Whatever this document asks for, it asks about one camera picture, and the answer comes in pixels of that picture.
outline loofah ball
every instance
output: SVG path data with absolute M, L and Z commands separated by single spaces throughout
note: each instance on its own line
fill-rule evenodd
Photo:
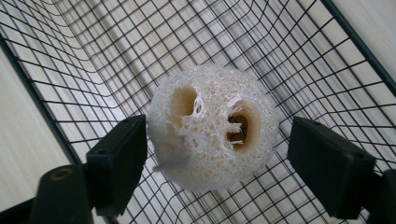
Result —
M 260 170 L 272 154 L 278 121 L 254 77 L 195 66 L 158 88 L 148 135 L 158 165 L 183 189 L 219 189 Z

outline loofah sponge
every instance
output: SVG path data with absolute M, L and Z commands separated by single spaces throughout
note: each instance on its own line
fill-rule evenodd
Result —
M 148 113 L 148 135 L 162 171 L 183 189 L 219 189 L 261 169 L 278 122 L 254 77 L 219 66 L 170 76 Z

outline black wire cage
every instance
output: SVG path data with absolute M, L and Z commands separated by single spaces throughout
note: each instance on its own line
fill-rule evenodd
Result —
M 236 67 L 269 90 L 280 128 L 266 169 L 190 192 L 152 173 L 148 139 L 119 223 L 354 222 L 329 217 L 286 159 L 294 116 L 374 155 L 379 174 L 396 168 L 395 84 L 330 0 L 4 0 L 0 11 L 2 47 L 72 163 L 146 114 L 156 88 L 185 68 Z

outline wire mesh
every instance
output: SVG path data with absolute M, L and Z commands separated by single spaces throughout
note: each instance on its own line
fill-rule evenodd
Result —
M 266 169 L 190 192 L 148 160 L 120 223 L 341 223 L 286 160 L 293 116 L 317 120 L 395 168 L 396 100 L 321 1 L 0 2 L 2 41 L 73 162 L 118 121 L 145 114 L 167 76 L 195 64 L 255 75 L 279 116 Z M 364 222 L 365 210 L 357 222 Z

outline fibrous texture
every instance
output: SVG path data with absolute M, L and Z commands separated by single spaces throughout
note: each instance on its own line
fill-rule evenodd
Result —
M 195 66 L 156 91 L 148 135 L 158 165 L 183 189 L 219 189 L 261 169 L 272 154 L 278 121 L 254 77 L 219 66 Z

